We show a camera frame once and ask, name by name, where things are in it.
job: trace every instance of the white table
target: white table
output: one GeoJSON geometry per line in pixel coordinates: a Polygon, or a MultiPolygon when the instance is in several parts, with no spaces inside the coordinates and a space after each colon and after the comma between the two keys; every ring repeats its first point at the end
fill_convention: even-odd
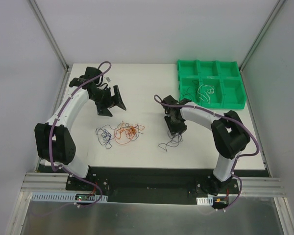
{"type": "MultiPolygon", "coordinates": [[[[69,81],[85,73],[87,66],[98,64],[74,64],[69,81]]],[[[118,107],[110,109],[113,117],[97,115],[96,105],[89,100],[78,114],[71,136],[76,144],[76,153],[90,166],[108,167],[158,167],[158,168],[215,168],[218,152],[211,131],[198,124],[186,122],[188,130],[183,134],[183,142],[168,152],[158,147],[169,141],[164,109],[153,99],[155,94],[162,98],[172,95],[179,98],[176,65],[161,64],[112,64],[106,74],[111,79],[110,86],[118,85],[127,111],[118,107]],[[110,124],[116,127],[120,122],[145,126],[143,135],[127,145],[111,141],[112,148],[106,149],[98,142],[95,129],[110,124]]],[[[216,110],[225,113],[227,110],[216,110]]],[[[249,110],[236,111],[243,124],[254,134],[249,110]]],[[[244,153],[255,151],[251,141],[244,153]]],[[[261,154],[241,158],[236,169],[263,170],[261,154]]]]}

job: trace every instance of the green compartment tray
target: green compartment tray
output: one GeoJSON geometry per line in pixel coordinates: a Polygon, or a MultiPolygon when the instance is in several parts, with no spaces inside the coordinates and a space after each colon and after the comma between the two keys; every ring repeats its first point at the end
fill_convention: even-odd
{"type": "Polygon", "coordinates": [[[213,109],[243,109],[246,93],[237,62],[177,61],[180,100],[213,109]]]}

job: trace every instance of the white enclosure wall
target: white enclosure wall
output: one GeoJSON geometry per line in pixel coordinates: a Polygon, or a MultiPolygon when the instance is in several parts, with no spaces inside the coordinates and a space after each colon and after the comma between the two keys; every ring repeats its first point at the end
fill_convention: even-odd
{"type": "Polygon", "coordinates": [[[277,0],[37,0],[69,64],[239,64],[277,0]]]}
{"type": "Polygon", "coordinates": [[[287,1],[244,70],[269,169],[294,215],[294,0],[287,1]]]}
{"type": "Polygon", "coordinates": [[[51,114],[63,75],[29,4],[0,0],[0,235],[35,167],[34,127],[51,114]]]}

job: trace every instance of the white wire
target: white wire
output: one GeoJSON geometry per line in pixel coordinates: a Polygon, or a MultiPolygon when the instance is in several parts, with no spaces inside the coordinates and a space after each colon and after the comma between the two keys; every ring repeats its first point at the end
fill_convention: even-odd
{"type": "Polygon", "coordinates": [[[214,92],[215,92],[215,87],[214,86],[204,85],[204,84],[200,85],[198,90],[197,90],[197,93],[200,95],[198,98],[200,98],[202,101],[205,102],[205,100],[203,98],[201,98],[201,96],[205,97],[208,104],[210,104],[210,96],[209,95],[213,94],[214,92]],[[206,93],[206,95],[200,93],[200,88],[201,87],[210,87],[210,89],[207,89],[207,90],[204,91],[206,93]]]}

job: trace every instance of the tangled wire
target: tangled wire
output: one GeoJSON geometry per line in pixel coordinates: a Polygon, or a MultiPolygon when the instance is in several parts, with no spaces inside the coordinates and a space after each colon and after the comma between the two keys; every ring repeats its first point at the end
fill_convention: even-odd
{"type": "Polygon", "coordinates": [[[175,147],[178,147],[181,142],[183,142],[182,136],[180,134],[175,134],[174,136],[172,136],[170,134],[170,131],[168,131],[168,136],[170,138],[169,142],[158,144],[158,147],[162,148],[166,152],[168,151],[167,150],[168,147],[175,148],[175,147]]]}
{"type": "Polygon", "coordinates": [[[129,123],[120,123],[116,128],[112,128],[110,125],[105,125],[96,129],[96,135],[98,141],[101,145],[105,146],[106,149],[112,147],[111,140],[115,140],[116,143],[120,145],[125,145],[131,141],[135,141],[140,134],[143,134],[144,126],[136,124],[132,125],[129,123]],[[114,135],[112,135],[105,127],[109,127],[114,130],[114,135]]]}

